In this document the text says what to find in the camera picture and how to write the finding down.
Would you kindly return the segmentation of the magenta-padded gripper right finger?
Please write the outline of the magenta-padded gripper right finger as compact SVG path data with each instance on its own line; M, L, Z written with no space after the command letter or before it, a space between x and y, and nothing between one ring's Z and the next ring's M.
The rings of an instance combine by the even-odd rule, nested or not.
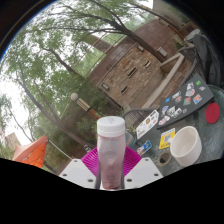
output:
M134 189L161 179L163 175L149 158L142 158L133 149L127 147L124 157L124 187Z

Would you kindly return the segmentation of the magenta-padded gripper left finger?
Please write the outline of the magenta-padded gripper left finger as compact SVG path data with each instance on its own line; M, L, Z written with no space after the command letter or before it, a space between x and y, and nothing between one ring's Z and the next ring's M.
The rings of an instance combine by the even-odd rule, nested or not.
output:
M60 177L84 188L99 189L101 181L97 149L92 149L81 159L72 159Z

